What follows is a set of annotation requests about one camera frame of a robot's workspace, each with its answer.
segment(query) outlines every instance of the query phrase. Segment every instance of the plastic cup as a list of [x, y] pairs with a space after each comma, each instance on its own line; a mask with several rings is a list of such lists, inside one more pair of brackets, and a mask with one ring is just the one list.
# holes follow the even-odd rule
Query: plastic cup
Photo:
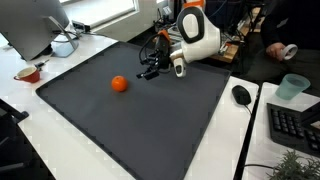
[[291, 100], [300, 92], [306, 90], [310, 86], [310, 81], [297, 74], [287, 74], [282, 79], [276, 95], [284, 100]]

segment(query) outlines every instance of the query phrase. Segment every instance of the black mat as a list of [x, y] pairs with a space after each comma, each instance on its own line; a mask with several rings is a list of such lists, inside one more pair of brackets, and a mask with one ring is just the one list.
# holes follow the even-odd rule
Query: black mat
[[[185, 78], [137, 79], [139, 50], [119, 42], [36, 92], [135, 178], [183, 179], [230, 72], [193, 63]], [[127, 91], [111, 89], [116, 75]]]

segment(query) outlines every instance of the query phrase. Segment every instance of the wall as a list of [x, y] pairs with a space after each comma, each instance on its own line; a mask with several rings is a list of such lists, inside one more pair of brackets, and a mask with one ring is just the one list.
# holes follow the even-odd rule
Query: wall
[[156, 0], [137, 1], [139, 2], [138, 12], [130, 13], [120, 19], [94, 28], [92, 31], [116, 40], [128, 41], [152, 27], [153, 21], [157, 19], [157, 8], [162, 11], [162, 8], [168, 5], [167, 0], [158, 4]]

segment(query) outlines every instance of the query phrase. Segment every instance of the white desk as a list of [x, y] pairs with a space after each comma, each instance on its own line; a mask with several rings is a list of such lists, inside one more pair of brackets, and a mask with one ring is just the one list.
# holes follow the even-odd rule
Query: white desk
[[[278, 86], [270, 83], [264, 83], [262, 86], [259, 106], [252, 131], [249, 151], [246, 164], [263, 164], [267, 166], [276, 166], [279, 159], [287, 150], [292, 150], [285, 146], [274, 143], [270, 138], [269, 121], [267, 114], [267, 103], [285, 106], [287, 108], [303, 111], [320, 101], [320, 98], [301, 93], [290, 101], [278, 98], [274, 93]], [[303, 157], [310, 157], [305, 153], [297, 151]], [[243, 180], [266, 180], [267, 174], [272, 174], [272, 169], [262, 167], [246, 167], [243, 172]]]
[[[58, 180], [133, 179], [109, 155], [35, 94], [42, 84], [115, 42], [105, 37], [84, 36], [79, 48], [69, 58], [50, 57], [41, 72], [41, 80], [35, 84], [15, 81], [13, 76], [19, 70], [49, 57], [25, 62], [14, 49], [0, 50], [0, 98], [17, 110], [30, 114], [19, 126]], [[232, 87], [238, 84], [248, 89], [254, 101], [258, 85], [230, 77], [185, 179], [233, 178], [250, 119], [246, 108], [237, 105], [231, 94]]]

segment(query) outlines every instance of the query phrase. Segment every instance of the black computer mouse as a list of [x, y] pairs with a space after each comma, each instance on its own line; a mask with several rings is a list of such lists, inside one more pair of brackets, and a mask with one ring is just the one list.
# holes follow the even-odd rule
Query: black computer mouse
[[251, 103], [250, 93], [243, 86], [237, 85], [233, 87], [232, 94], [236, 102], [240, 105], [248, 105]]

